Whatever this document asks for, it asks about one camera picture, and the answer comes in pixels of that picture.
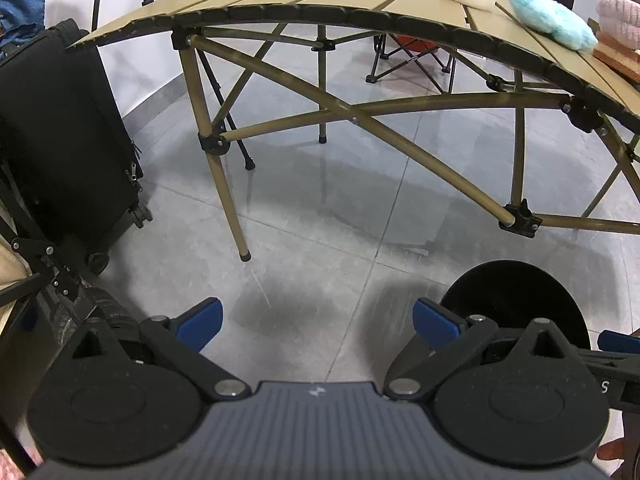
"tan table top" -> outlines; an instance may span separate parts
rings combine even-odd
[[[452,0],[158,0],[104,25],[79,43],[91,40],[99,42],[107,34],[109,36],[100,44],[112,43],[125,39],[125,37],[119,37],[118,32],[129,23],[136,22],[133,27],[136,28],[139,23],[158,22],[158,20],[145,21],[145,18],[180,18],[194,11],[269,4],[308,4],[383,10],[396,15],[439,22],[451,27],[471,28],[556,63],[640,116],[640,94],[626,80],[593,56],[567,50],[546,36],[524,27],[514,16],[508,0],[498,0],[492,12],[463,7]],[[166,22],[167,20],[161,20],[158,23]],[[157,28],[151,27],[147,32],[144,27],[141,27],[136,33],[151,34],[157,31]],[[390,30],[390,32],[402,33],[400,30]]]

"blue fuzzy cloth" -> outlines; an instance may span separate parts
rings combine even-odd
[[[598,44],[584,20],[555,0],[509,0],[527,27],[549,34],[570,50],[589,52]]]

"human hand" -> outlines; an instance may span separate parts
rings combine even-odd
[[[625,439],[617,438],[606,444],[602,444],[596,452],[600,460],[621,460],[625,457]],[[622,466],[611,475],[611,478],[620,480],[622,478]]]

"suitcase zipper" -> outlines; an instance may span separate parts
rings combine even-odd
[[[127,178],[129,179],[130,183],[132,184],[132,186],[135,186],[136,183],[138,182],[138,176],[137,173],[138,170],[136,169],[136,163],[132,162],[131,163],[131,169],[130,170],[124,170],[125,175],[127,175]]]

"gray tile floor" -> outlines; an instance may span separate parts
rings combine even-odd
[[[314,36],[303,26],[288,33]],[[229,44],[248,52],[258,46]],[[289,45],[275,46],[266,57],[311,82],[315,59],[308,48]],[[228,92],[240,70],[211,61]],[[349,102],[433,92],[411,66],[366,84],[371,61],[370,39],[330,52],[329,92]],[[495,63],[478,63],[508,76]],[[431,65],[444,84],[446,76]],[[461,65],[455,89],[486,90]],[[315,108],[254,76],[233,117],[243,126]],[[498,202],[508,201],[512,110],[382,120]],[[534,240],[508,234],[470,200],[356,126],[330,124],[325,145],[317,135],[312,126],[247,140],[257,164],[253,172],[244,170],[236,147],[225,157],[254,256],[243,264],[196,140],[188,99],[175,102],[135,135],[143,149],[145,199],[156,219],[142,230],[131,228],[113,248],[104,285],[149,315],[175,316],[206,296],[221,298],[223,329],[203,354],[251,384],[380,382],[412,336],[414,300],[439,300],[463,272],[498,258],[531,262],[554,275],[580,305],[593,338],[606,328],[640,328],[640,238],[554,229],[541,230]],[[612,167],[598,137],[572,127],[561,112],[527,113],[525,196],[536,211],[580,214]],[[620,178],[595,214],[638,220],[640,208]],[[614,417],[609,434],[620,431]]]

